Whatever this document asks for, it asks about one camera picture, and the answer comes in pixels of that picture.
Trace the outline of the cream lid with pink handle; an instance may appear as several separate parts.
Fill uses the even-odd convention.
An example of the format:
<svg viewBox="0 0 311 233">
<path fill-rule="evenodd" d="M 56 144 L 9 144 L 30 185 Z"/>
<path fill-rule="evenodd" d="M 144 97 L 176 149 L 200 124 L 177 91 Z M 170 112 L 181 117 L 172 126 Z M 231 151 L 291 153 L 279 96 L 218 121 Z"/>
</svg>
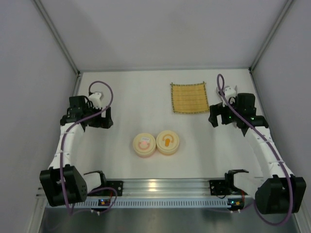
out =
<svg viewBox="0 0 311 233">
<path fill-rule="evenodd" d="M 150 133 L 139 133 L 133 140 L 134 151 L 155 151 L 156 140 Z"/>
</svg>

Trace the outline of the orange bowl white inside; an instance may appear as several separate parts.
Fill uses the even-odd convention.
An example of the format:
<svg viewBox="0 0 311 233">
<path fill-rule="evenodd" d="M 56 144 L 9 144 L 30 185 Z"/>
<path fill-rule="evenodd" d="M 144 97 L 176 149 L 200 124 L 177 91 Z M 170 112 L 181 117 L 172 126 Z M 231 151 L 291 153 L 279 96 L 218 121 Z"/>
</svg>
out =
<svg viewBox="0 0 311 233">
<path fill-rule="evenodd" d="M 172 148 L 172 149 L 165 149 L 163 147 L 157 147 L 157 150 L 162 154 L 162 155 L 165 155 L 165 156 L 171 156 L 171 155 L 174 155 L 177 153 L 179 147 L 175 147 L 175 148 Z"/>
</svg>

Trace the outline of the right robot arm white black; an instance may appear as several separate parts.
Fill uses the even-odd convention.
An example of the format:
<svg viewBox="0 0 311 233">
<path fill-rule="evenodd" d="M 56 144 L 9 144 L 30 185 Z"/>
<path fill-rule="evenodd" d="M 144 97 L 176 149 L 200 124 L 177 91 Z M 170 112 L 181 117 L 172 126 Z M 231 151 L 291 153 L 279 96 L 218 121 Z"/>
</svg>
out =
<svg viewBox="0 0 311 233">
<path fill-rule="evenodd" d="M 263 177 L 255 177 L 244 169 L 230 170 L 225 174 L 229 191 L 243 191 L 250 195 L 261 214 L 297 213 L 306 190 L 306 182 L 295 176 L 282 160 L 270 134 L 264 116 L 257 115 L 255 95 L 239 93 L 228 97 L 228 103 L 210 106 L 209 122 L 218 126 L 235 124 L 241 130 L 255 154 Z"/>
</svg>

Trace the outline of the cream lid with orange handle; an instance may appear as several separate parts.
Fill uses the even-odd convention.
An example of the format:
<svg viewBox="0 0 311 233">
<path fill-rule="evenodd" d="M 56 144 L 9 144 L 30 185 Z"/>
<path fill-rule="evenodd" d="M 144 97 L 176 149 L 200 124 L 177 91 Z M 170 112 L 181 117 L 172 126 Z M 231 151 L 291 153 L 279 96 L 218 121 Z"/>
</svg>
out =
<svg viewBox="0 0 311 233">
<path fill-rule="evenodd" d="M 156 137 L 157 147 L 163 147 L 165 149 L 172 149 L 179 147 L 179 136 L 174 131 L 165 130 L 161 131 Z"/>
</svg>

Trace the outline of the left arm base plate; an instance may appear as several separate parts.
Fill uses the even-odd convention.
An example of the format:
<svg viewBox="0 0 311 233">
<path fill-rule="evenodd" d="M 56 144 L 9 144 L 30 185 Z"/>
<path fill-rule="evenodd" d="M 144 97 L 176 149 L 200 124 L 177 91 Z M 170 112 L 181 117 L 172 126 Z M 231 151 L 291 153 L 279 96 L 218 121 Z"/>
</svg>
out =
<svg viewBox="0 0 311 233">
<path fill-rule="evenodd" d="M 102 184 L 99 188 L 110 187 L 116 190 L 117 196 L 121 197 L 123 193 L 123 181 L 106 181 L 105 184 Z M 113 190 L 101 190 L 96 193 L 96 196 L 115 196 Z"/>
</svg>

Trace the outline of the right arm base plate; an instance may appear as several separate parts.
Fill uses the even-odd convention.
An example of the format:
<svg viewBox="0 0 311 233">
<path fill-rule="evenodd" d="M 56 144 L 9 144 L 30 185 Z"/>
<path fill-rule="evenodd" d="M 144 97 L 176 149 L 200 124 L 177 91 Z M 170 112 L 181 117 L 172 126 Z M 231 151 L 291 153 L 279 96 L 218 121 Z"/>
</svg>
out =
<svg viewBox="0 0 311 233">
<path fill-rule="evenodd" d="M 210 193 L 212 196 L 241 195 L 242 189 L 237 188 L 233 181 L 229 180 L 209 180 Z"/>
</svg>

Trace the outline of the pink bowl white inside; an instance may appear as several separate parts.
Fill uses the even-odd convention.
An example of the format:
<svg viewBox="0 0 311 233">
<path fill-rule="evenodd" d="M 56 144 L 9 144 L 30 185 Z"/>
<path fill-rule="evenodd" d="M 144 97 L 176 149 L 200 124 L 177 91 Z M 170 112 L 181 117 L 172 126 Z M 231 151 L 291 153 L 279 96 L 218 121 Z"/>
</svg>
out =
<svg viewBox="0 0 311 233">
<path fill-rule="evenodd" d="M 154 154 L 154 150 L 153 151 L 136 151 L 136 155 L 140 158 L 149 158 Z"/>
</svg>

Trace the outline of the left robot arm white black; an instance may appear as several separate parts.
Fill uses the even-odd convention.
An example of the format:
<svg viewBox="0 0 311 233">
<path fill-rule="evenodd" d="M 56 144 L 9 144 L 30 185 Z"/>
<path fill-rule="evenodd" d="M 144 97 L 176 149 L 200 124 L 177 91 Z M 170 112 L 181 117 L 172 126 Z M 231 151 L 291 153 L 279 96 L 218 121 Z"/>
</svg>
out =
<svg viewBox="0 0 311 233">
<path fill-rule="evenodd" d="M 102 171 L 83 172 L 74 163 L 86 127 L 109 129 L 113 125 L 111 108 L 102 106 L 101 92 L 69 98 L 69 108 L 60 120 L 60 139 L 48 169 L 39 179 L 52 207 L 84 202 L 94 189 L 107 186 Z"/>
</svg>

